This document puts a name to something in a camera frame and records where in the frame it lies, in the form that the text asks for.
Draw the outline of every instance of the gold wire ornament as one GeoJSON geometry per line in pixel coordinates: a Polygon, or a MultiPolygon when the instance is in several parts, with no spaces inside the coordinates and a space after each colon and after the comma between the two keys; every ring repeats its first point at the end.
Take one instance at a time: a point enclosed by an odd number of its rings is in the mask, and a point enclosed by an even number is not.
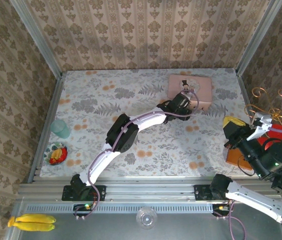
{"type": "MultiPolygon", "coordinates": [[[[280,125],[282,125],[282,108],[277,108],[277,107],[273,106],[272,101],[271,101],[267,91],[262,87],[255,87],[255,88],[252,89],[252,94],[256,98],[260,98],[261,96],[265,95],[266,98],[267,98],[267,101],[270,104],[270,108],[269,108],[268,111],[266,111],[266,110],[261,109],[260,107],[254,105],[254,104],[247,104],[244,107],[245,114],[247,116],[249,116],[250,118],[253,118],[253,115],[250,115],[249,112],[251,112],[253,114],[255,114],[256,112],[259,112],[259,111],[265,112],[265,113],[268,113],[272,116],[273,121],[276,121],[280,125]]],[[[282,98],[282,89],[278,90],[278,95],[282,98]]]]}

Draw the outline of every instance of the mounting plate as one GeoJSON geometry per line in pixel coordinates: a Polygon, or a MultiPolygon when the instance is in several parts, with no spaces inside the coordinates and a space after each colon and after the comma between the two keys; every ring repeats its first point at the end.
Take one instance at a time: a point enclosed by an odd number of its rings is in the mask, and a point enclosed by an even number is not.
{"type": "Polygon", "coordinates": [[[196,201],[208,201],[213,200],[212,191],[210,185],[194,185],[194,193],[196,201]]]}
{"type": "MultiPolygon", "coordinates": [[[[106,196],[106,186],[104,185],[98,185],[96,188],[100,192],[100,201],[105,200],[106,196]]],[[[82,202],[82,201],[87,201],[87,202],[92,202],[94,200],[94,194],[96,194],[96,191],[91,188],[86,199],[81,199],[73,190],[71,185],[66,185],[63,188],[63,193],[62,193],[62,201],[72,201],[72,202],[82,202]]]]}

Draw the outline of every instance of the yellow banana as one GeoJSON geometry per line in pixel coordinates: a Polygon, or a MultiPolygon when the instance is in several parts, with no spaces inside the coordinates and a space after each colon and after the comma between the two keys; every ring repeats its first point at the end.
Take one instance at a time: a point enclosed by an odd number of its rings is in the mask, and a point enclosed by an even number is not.
{"type": "Polygon", "coordinates": [[[55,229],[53,224],[38,223],[38,222],[15,222],[15,218],[12,216],[7,223],[8,227],[17,227],[23,231],[29,232],[48,232],[55,229]]]}
{"type": "Polygon", "coordinates": [[[56,219],[53,216],[45,215],[45,214],[24,214],[19,216],[15,220],[16,222],[24,222],[24,223],[42,223],[42,224],[52,224],[56,222],[56,219]]]}

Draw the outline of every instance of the fruit plate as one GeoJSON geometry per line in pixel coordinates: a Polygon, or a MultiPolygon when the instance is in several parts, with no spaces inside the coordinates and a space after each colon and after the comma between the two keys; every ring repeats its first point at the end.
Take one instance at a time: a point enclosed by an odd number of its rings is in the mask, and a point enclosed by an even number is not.
{"type": "Polygon", "coordinates": [[[44,161],[46,161],[50,165],[58,165],[58,164],[61,164],[62,162],[64,162],[66,158],[63,161],[56,162],[54,164],[50,163],[50,159],[51,159],[51,155],[52,155],[53,151],[57,150],[57,149],[63,149],[63,148],[67,149],[67,147],[61,142],[54,142],[54,143],[48,145],[46,150],[44,151],[44,154],[43,154],[44,161]]]}

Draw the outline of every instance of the wall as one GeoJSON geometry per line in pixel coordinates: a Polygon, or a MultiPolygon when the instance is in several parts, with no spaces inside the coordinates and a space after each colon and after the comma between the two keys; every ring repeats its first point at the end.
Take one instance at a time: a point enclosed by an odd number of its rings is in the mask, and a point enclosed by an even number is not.
{"type": "Polygon", "coordinates": [[[29,0],[63,71],[233,68],[269,0],[29,0]]]}
{"type": "Polygon", "coordinates": [[[251,94],[252,88],[263,87],[273,106],[282,108],[282,97],[277,94],[282,88],[282,7],[243,73],[243,80],[252,103],[269,109],[265,97],[255,98],[251,94]]]}
{"type": "Polygon", "coordinates": [[[55,78],[7,0],[0,0],[0,239],[28,175],[55,78]]]}

